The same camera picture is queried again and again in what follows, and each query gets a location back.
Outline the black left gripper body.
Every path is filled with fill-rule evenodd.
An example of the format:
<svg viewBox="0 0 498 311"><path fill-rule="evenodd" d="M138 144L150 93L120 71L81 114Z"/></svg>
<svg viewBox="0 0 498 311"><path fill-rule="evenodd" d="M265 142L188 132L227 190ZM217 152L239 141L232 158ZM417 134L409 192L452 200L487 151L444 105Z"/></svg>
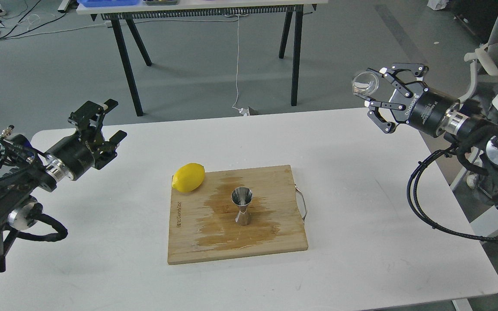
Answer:
<svg viewBox="0 0 498 311"><path fill-rule="evenodd" d="M89 168L100 170L111 161L111 152L95 153L89 143L82 142L77 135L66 136L45 152L48 164L46 173L56 181L65 177L76 181Z"/></svg>

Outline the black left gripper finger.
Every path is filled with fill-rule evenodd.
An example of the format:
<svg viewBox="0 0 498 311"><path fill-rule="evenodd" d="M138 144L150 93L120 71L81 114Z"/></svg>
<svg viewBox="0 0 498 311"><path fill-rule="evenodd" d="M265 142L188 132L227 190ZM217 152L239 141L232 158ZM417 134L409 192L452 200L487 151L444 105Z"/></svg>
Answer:
<svg viewBox="0 0 498 311"><path fill-rule="evenodd" d="M127 136L127 133L119 130L117 131L109 140L103 141L101 146L98 147L98 169L101 170L103 167L108 165L113 159L115 159L117 154L117 148L119 144Z"/></svg>
<svg viewBox="0 0 498 311"><path fill-rule="evenodd" d="M105 141L102 126L105 115L118 106L113 99L97 104L87 101L75 112L71 112L68 122L75 126L76 131L68 136L68 144L73 147L117 147L119 140L111 138Z"/></svg>

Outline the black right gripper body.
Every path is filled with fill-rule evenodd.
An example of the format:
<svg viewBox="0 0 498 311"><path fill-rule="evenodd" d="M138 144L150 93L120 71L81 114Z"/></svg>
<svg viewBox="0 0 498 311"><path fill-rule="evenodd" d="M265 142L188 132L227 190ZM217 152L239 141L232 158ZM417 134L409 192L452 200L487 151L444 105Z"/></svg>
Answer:
<svg viewBox="0 0 498 311"><path fill-rule="evenodd" d="M399 104L405 110L399 111L399 124L407 124L429 136L438 137L444 130L443 123L449 110L457 110L458 98L437 91L423 82L405 85L411 97L399 93Z"/></svg>

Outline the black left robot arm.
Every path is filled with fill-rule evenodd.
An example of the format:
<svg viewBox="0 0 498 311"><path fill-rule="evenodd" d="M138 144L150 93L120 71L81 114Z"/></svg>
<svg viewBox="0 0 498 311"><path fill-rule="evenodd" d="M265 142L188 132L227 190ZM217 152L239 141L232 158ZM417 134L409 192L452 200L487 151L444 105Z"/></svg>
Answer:
<svg viewBox="0 0 498 311"><path fill-rule="evenodd" d="M13 125L0 134L0 273L15 239L56 242L67 237L61 222L43 213L32 196L36 188L52 192L64 178L75 181L89 168L102 169L117 157L117 147L127 136L120 130L109 140L102 134L105 115L118 106L87 101L72 112L68 122L75 132L45 152L35 149L23 135L13 135Z"/></svg>

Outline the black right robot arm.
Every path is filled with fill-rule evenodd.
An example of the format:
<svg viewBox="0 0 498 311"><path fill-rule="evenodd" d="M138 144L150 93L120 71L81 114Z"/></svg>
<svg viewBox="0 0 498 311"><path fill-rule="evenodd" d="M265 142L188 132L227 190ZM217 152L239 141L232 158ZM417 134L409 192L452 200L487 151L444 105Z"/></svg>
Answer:
<svg viewBox="0 0 498 311"><path fill-rule="evenodd" d="M421 63L393 63L379 71L367 68L352 80L352 92L365 100L368 117L384 133L406 124L434 138L443 136L447 149L434 151L419 162L406 187L409 206L417 217L434 229L461 238L498 244L498 238L455 232L425 214L418 202L421 175L439 157L455 156L464 169L490 181L498 211L498 124L479 113L463 109L456 97L428 86L423 77L428 67Z"/></svg>

